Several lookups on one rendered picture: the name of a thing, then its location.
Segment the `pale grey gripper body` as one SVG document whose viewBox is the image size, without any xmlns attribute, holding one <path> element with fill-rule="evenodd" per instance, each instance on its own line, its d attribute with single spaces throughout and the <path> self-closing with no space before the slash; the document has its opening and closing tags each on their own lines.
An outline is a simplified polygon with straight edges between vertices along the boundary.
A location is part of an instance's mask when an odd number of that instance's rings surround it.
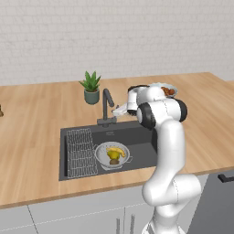
<svg viewBox="0 0 234 234">
<path fill-rule="evenodd" d="M 121 116 L 127 113 L 127 104 L 123 104 L 122 106 L 116 108 L 115 110 L 112 110 L 112 114 L 114 116 Z"/>
</svg>

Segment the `dark grey sink faucet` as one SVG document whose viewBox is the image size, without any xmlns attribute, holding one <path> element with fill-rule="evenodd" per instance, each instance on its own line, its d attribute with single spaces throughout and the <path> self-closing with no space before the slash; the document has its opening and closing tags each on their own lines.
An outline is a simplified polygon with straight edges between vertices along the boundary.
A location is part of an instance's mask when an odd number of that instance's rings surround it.
<svg viewBox="0 0 234 234">
<path fill-rule="evenodd" d="M 108 89 L 104 89 L 102 92 L 102 118 L 97 120 L 97 124 L 106 128 L 110 124 L 116 124 L 116 117 L 108 117 L 108 106 L 113 107 L 114 102 Z"/>
</svg>

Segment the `yellow banana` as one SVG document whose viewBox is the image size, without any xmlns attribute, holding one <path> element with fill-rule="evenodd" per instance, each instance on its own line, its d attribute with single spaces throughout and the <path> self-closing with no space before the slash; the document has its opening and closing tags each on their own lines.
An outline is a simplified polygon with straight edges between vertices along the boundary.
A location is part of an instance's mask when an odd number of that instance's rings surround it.
<svg viewBox="0 0 234 234">
<path fill-rule="evenodd" d="M 109 152 L 109 151 L 118 152 L 122 157 L 126 156 L 126 153 L 120 147 L 110 147 L 110 148 L 106 148 L 106 150 L 107 150 L 107 152 Z"/>
</svg>

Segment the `dark grey sink basin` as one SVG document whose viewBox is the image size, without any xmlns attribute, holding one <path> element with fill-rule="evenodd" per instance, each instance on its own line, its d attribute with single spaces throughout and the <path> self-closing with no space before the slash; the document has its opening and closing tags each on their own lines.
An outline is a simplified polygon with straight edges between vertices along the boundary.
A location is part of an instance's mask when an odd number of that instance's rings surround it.
<svg viewBox="0 0 234 234">
<path fill-rule="evenodd" d="M 133 158 L 130 163 L 124 164 L 122 168 L 113 170 L 103 169 L 96 159 L 98 167 L 96 176 L 156 166 L 156 131 L 143 128 L 137 121 L 117 122 L 106 128 L 99 125 L 65 128 L 60 130 L 59 181 L 75 179 L 68 178 L 67 131 L 86 128 L 90 128 L 95 149 L 105 142 L 118 142 L 129 149 L 130 156 Z"/>
</svg>

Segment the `silver metal colander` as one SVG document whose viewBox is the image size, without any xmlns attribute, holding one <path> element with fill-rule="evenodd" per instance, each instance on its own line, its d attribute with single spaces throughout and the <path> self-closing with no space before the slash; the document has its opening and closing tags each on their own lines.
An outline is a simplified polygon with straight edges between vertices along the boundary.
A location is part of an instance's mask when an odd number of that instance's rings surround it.
<svg viewBox="0 0 234 234">
<path fill-rule="evenodd" d="M 124 152 L 124 156 L 120 156 L 118 159 L 119 163 L 116 165 L 111 164 L 111 158 L 108 156 L 108 151 L 110 148 L 118 148 Z M 118 142 L 105 142 L 98 145 L 94 151 L 94 155 L 97 161 L 101 164 L 102 168 L 105 170 L 113 170 L 122 168 L 126 163 L 130 163 L 133 158 L 130 156 L 129 149 L 121 143 Z"/>
</svg>

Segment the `green plant in grey pot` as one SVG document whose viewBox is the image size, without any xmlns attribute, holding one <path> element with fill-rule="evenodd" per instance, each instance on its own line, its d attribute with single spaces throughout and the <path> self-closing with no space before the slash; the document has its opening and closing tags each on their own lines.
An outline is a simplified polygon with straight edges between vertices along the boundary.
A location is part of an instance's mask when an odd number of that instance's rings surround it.
<svg viewBox="0 0 234 234">
<path fill-rule="evenodd" d="M 84 100 L 90 105 L 96 104 L 100 99 L 100 79 L 96 72 L 90 74 L 86 71 L 85 79 L 80 81 L 80 85 L 84 88 Z"/>
</svg>

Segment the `white bowl with brown food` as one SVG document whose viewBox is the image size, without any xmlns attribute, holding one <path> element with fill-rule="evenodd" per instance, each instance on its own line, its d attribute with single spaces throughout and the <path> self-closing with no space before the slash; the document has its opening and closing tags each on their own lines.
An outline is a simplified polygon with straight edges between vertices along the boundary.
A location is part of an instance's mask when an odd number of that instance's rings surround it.
<svg viewBox="0 0 234 234">
<path fill-rule="evenodd" d="M 177 88 L 171 84 L 156 82 L 152 83 L 152 86 L 159 87 L 160 89 L 162 89 L 167 98 L 174 98 L 178 93 Z"/>
</svg>

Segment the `wide pale grey drawer front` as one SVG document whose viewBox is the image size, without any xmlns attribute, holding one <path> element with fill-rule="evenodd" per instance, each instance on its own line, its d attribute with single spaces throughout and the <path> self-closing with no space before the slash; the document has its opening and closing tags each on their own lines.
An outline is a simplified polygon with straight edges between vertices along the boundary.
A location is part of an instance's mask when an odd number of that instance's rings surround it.
<svg viewBox="0 0 234 234">
<path fill-rule="evenodd" d="M 67 226 L 78 219 L 97 218 L 105 212 L 131 209 L 134 213 L 148 214 L 150 208 L 144 203 L 140 186 L 117 189 L 87 196 L 70 197 L 35 205 L 29 211 L 35 224 L 42 226 Z"/>
</svg>

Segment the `pale grey cupboard door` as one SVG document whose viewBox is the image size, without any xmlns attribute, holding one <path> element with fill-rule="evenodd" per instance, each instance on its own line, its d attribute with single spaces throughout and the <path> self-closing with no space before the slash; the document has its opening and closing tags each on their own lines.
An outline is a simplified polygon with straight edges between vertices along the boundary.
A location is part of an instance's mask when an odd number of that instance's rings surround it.
<svg viewBox="0 0 234 234">
<path fill-rule="evenodd" d="M 131 205 L 125 208 L 124 213 L 124 234 L 130 234 L 131 215 L 135 215 L 134 233 L 142 234 L 144 227 L 151 220 L 154 208 L 145 203 Z"/>
<path fill-rule="evenodd" d="M 86 215 L 35 221 L 37 234 L 116 234 L 116 219 L 120 219 L 123 234 L 123 209 L 115 208 Z"/>
</svg>

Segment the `dark grey dishwasher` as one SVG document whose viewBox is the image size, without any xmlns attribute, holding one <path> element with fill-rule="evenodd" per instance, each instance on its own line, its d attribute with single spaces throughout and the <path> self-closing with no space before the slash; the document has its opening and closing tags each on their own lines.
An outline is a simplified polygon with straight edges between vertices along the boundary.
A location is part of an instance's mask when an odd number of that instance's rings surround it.
<svg viewBox="0 0 234 234">
<path fill-rule="evenodd" d="M 234 234 L 234 181 L 222 183 L 218 175 L 234 176 L 234 170 L 210 174 L 187 234 Z"/>
</svg>

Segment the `narrow pale grey drawer front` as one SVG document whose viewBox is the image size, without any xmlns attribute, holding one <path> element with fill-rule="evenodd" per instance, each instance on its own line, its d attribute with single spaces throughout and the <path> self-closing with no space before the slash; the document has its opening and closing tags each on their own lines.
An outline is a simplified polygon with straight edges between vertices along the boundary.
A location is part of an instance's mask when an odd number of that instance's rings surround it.
<svg viewBox="0 0 234 234">
<path fill-rule="evenodd" d="M 0 230 L 24 227 L 30 223 L 27 206 L 0 209 Z"/>
</svg>

